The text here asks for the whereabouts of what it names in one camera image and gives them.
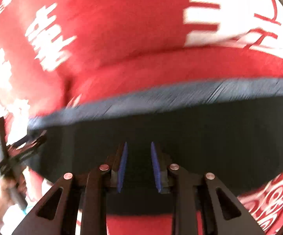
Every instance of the gray fabric edge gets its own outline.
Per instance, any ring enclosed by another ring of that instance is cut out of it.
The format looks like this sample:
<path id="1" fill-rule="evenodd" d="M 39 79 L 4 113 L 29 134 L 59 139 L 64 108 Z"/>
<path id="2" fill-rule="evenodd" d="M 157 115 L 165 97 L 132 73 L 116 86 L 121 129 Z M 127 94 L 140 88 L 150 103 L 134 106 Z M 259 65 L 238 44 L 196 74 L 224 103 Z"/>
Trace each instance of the gray fabric edge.
<path id="1" fill-rule="evenodd" d="M 201 104 L 283 96 L 283 78 L 196 81 L 161 86 L 32 118 L 31 130 L 80 121 L 173 111 Z"/>

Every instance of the triangular cutout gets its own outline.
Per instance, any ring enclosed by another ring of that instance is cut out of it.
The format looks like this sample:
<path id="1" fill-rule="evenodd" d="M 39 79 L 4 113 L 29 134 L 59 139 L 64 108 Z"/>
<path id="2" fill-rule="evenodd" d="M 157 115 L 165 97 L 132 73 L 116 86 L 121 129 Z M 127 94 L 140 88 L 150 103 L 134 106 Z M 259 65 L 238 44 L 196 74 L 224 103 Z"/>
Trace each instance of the triangular cutout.
<path id="1" fill-rule="evenodd" d="M 43 217 L 48 220 L 53 220 L 56 215 L 63 189 L 58 188 L 55 193 L 45 202 L 45 204 L 37 212 L 38 217 Z"/>
<path id="2" fill-rule="evenodd" d="M 221 188 L 216 189 L 216 193 L 220 202 L 223 217 L 225 220 L 231 220 L 241 216 L 238 207 L 230 200 L 230 198 L 223 192 Z"/>

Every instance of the blue gripper pad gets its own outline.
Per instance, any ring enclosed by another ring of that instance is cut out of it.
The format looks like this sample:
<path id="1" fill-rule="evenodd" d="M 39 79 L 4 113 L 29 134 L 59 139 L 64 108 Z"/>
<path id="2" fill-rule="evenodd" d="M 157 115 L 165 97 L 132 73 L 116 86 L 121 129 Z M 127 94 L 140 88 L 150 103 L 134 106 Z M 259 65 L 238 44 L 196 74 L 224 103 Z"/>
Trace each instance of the blue gripper pad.
<path id="1" fill-rule="evenodd" d="M 128 148 L 127 148 L 127 142 L 125 142 L 120 161 L 120 166 L 118 168 L 118 184 L 116 186 L 118 193 L 121 192 L 121 189 L 123 187 L 127 156 L 128 156 Z"/>
<path id="2" fill-rule="evenodd" d="M 151 142 L 151 160 L 152 160 L 152 167 L 153 167 L 153 175 L 155 176 L 156 188 L 158 189 L 158 192 L 160 193 L 162 190 L 160 164 L 158 161 L 156 147 L 153 142 Z"/>

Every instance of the silver screw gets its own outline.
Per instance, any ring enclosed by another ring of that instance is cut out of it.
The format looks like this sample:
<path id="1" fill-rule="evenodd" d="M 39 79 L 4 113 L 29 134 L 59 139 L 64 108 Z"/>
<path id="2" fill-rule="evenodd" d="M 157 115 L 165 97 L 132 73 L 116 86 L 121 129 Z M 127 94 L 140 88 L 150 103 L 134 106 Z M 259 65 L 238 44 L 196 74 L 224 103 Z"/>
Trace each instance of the silver screw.
<path id="1" fill-rule="evenodd" d="M 206 174 L 206 178 L 209 179 L 209 180 L 212 180 L 212 179 L 215 178 L 215 175 L 214 175 L 213 173 L 211 173 L 211 172 L 208 172 L 208 173 Z"/>
<path id="2" fill-rule="evenodd" d="M 109 165 L 108 164 L 102 164 L 102 165 L 100 165 L 99 169 L 102 170 L 102 171 L 106 171 L 106 170 L 109 169 Z"/>
<path id="3" fill-rule="evenodd" d="M 178 170 L 179 168 L 180 168 L 180 166 L 178 164 L 171 164 L 170 165 L 171 170 Z"/>
<path id="4" fill-rule="evenodd" d="M 68 172 L 68 173 L 65 173 L 63 177 L 64 177 L 64 179 L 69 180 L 73 177 L 73 174 Z"/>

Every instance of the gray trim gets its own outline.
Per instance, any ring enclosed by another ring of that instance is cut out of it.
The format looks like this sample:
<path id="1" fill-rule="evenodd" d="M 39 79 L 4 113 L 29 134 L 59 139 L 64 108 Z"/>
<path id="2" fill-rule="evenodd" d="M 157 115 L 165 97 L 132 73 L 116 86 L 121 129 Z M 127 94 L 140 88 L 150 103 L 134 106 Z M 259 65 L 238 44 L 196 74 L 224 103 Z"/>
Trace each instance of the gray trim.
<path id="1" fill-rule="evenodd" d="M 152 88 L 146 91 L 66 108 L 45 117 L 30 119 L 29 129 L 63 126 L 79 121 L 166 112 L 200 104 L 283 96 L 283 78 L 197 81 Z"/>

